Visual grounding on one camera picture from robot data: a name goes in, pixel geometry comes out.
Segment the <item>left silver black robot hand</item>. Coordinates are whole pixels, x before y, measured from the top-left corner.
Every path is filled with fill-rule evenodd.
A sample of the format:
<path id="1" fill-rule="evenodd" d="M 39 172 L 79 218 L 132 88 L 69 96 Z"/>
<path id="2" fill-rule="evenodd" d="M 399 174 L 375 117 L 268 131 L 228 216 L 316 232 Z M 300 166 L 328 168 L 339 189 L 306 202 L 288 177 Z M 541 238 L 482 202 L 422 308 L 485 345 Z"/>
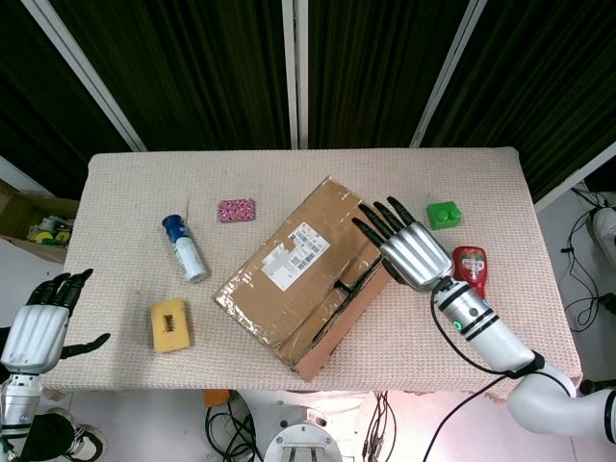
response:
<path id="1" fill-rule="evenodd" d="M 40 283 L 18 308 L 13 323 L 1 329 L 1 368 L 8 374 L 43 375 L 59 361 L 101 348 L 111 337 L 67 346 L 64 341 L 82 289 L 93 273 L 62 273 Z"/>

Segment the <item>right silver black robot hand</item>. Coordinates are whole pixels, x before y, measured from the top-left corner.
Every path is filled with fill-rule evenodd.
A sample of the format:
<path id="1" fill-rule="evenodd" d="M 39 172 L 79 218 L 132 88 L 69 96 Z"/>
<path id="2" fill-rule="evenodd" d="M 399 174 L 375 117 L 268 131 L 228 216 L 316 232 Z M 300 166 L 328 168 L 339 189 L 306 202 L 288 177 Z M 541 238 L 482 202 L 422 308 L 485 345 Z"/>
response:
<path id="1" fill-rule="evenodd" d="M 430 292 L 453 276 L 453 261 L 443 246 L 396 198 L 385 204 L 358 205 L 353 224 L 377 248 L 383 267 L 401 285 Z"/>

